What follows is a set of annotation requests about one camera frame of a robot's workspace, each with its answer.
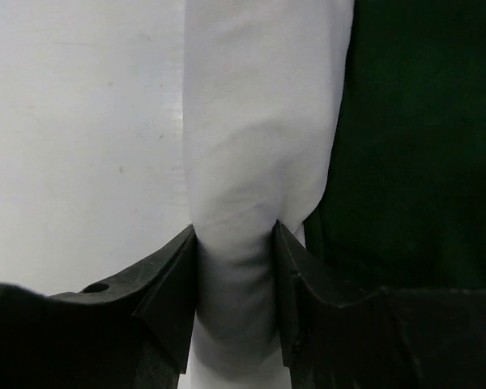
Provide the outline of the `white green raglan t-shirt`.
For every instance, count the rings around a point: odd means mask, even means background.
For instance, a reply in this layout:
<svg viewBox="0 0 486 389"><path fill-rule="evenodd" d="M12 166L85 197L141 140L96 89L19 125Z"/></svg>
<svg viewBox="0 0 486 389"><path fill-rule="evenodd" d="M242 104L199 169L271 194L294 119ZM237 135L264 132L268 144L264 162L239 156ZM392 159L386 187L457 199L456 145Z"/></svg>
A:
<svg viewBox="0 0 486 389"><path fill-rule="evenodd" d="M486 1L188 1L194 388L287 388L271 231L367 289L486 289Z"/></svg>

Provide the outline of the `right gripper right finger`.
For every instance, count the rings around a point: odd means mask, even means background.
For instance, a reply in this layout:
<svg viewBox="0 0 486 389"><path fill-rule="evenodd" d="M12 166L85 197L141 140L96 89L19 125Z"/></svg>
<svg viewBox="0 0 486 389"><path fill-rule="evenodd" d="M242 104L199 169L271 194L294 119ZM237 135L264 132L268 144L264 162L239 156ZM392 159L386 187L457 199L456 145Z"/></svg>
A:
<svg viewBox="0 0 486 389"><path fill-rule="evenodd" d="M273 232L283 363L295 388L486 388L486 290L365 291Z"/></svg>

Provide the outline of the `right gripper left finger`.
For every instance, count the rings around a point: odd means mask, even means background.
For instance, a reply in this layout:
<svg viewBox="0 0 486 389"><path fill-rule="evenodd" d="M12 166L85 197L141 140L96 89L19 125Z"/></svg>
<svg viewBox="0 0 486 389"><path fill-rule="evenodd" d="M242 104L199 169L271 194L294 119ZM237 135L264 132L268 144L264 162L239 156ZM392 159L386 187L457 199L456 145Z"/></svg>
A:
<svg viewBox="0 0 486 389"><path fill-rule="evenodd" d="M0 284L0 388L174 388L197 301L196 237L77 293Z"/></svg>

